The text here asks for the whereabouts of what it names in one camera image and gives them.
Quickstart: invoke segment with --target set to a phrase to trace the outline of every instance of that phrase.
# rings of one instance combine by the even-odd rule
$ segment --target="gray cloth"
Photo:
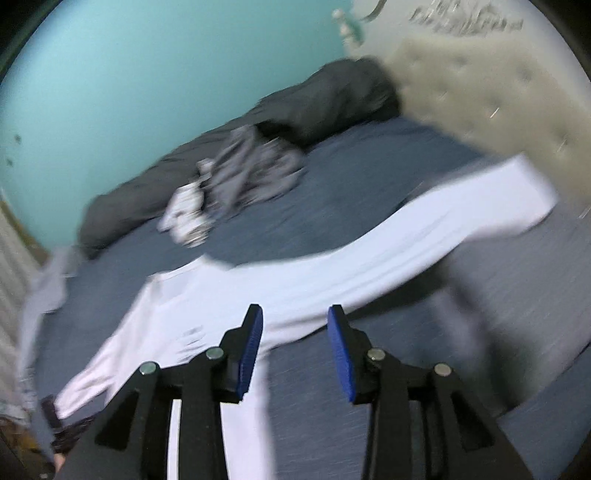
[[[564,202],[529,232],[465,243],[444,263],[482,313],[513,404],[548,386],[591,341],[591,232]]]
[[[296,188],[221,222],[199,247],[176,245],[167,233],[158,233],[157,219],[147,222],[68,281],[68,301],[43,324],[35,372],[39,397],[59,393],[83,370],[148,275],[181,267],[204,253],[237,265],[342,247],[389,217],[425,176],[455,170],[478,157],[405,118],[358,125],[304,157],[307,172]],[[71,420],[97,412],[103,402],[97,398]],[[49,452],[51,432],[39,412],[33,429]]]
[[[281,137],[307,148],[359,122],[398,114],[394,86],[377,61],[329,63],[305,82],[263,98],[244,116],[181,145],[138,177],[95,198],[82,220],[79,243],[94,258],[162,215],[174,191],[197,173],[197,162],[214,157],[235,128],[256,125],[267,138]]]
[[[66,278],[74,276],[82,262],[83,255],[77,248],[57,248],[31,282],[18,324],[16,365],[17,390],[21,405],[26,410],[33,411],[37,406],[33,367],[43,317],[48,312],[55,312],[64,304],[67,298]]]
[[[212,160],[210,179],[202,184],[207,196],[205,212],[224,219],[248,205],[289,192],[304,171],[302,155],[280,138],[264,140],[252,125],[232,130]]]

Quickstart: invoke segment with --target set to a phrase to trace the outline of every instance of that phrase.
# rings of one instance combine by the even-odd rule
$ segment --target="screw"
[[[154,362],[145,362],[139,366],[139,373],[142,375],[151,375],[156,371],[156,364]]]
[[[447,364],[437,364],[433,369],[440,377],[449,377],[452,374],[452,368]]]
[[[372,362],[381,362],[384,358],[386,358],[386,352],[384,352],[381,348],[370,348],[368,350],[368,358]]]
[[[219,360],[224,355],[224,351],[218,346],[212,347],[209,350],[207,350],[207,352],[205,352],[205,356],[209,360]]]

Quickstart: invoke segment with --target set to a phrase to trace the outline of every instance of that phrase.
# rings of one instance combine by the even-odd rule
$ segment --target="teal wall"
[[[64,0],[0,85],[0,186],[46,247],[85,204],[343,56],[350,0]]]

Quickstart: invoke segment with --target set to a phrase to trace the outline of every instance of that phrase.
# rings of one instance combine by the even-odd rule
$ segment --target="bedding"
[[[158,233],[158,219],[123,237],[68,281],[69,298],[46,316],[35,365],[39,398],[57,394],[115,331],[149,275],[207,253],[233,265],[297,258],[342,247],[385,220],[424,179],[465,166],[479,153],[399,117],[355,126],[305,157],[306,175],[286,195],[253,205],[220,223],[204,245],[188,249]],[[71,421],[96,413],[97,398]],[[35,435],[50,453],[39,412]]]
[[[239,406],[222,405],[222,425],[229,476],[271,480],[267,382],[260,373],[268,367],[270,349],[325,325],[327,306],[339,303],[354,311],[432,266],[460,242],[520,233],[555,204],[552,186],[519,155],[430,190],[334,251],[233,268],[202,256],[153,275],[120,328],[57,396],[56,412],[65,418],[105,390],[109,401],[144,362],[163,368],[188,362],[218,345],[256,302],[264,312],[256,380]]]
[[[481,313],[514,406],[548,386],[591,341],[591,231],[581,210],[563,201],[523,235],[467,242],[444,260],[448,281]]]
[[[138,177],[95,198],[79,230],[91,258],[117,239],[162,215],[174,191],[197,173],[197,162],[213,158],[228,134],[255,125],[267,138],[281,137],[307,148],[360,122],[399,114],[389,77],[371,59],[325,65],[305,82],[264,97],[240,118],[181,145]]]
[[[437,319],[439,288],[439,272],[428,271],[350,318],[374,345],[403,362],[428,368],[443,361],[469,379],[469,364]],[[347,402],[327,345],[323,329],[269,356],[268,410],[278,480],[361,478],[369,407]],[[557,480],[591,431],[589,369],[591,348],[549,387],[498,419],[537,480]],[[413,434],[413,452],[420,456],[420,436]],[[422,466],[420,457],[413,459],[413,479],[425,478]]]

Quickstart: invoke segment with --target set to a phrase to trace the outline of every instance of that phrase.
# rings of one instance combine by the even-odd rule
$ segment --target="bed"
[[[149,275],[204,253],[238,265],[341,247],[384,221],[422,183],[486,154],[525,152],[573,199],[586,225],[589,114],[519,37],[422,33],[377,62],[396,85],[403,116],[367,114],[310,142],[306,173],[295,189],[221,223],[199,247],[174,244],[157,231],[155,218],[83,264],[67,281],[65,304],[44,319],[35,364],[38,396],[57,394],[84,368]],[[269,132],[268,125],[262,129]],[[353,319],[401,360],[424,367],[445,361],[469,377],[473,356],[458,350],[424,302],[437,301],[441,282],[435,268]],[[269,417],[278,479],[361,476],[368,411],[352,409],[340,397],[326,343],[321,330],[271,355]],[[517,405],[507,405],[494,385],[479,380],[481,400],[502,413],[499,424],[538,479],[558,478],[591,430],[591,351],[581,350],[556,380]],[[302,356],[306,362],[294,360]],[[69,420],[97,412],[103,402],[96,398]],[[39,411],[33,430],[50,453],[51,433]]]

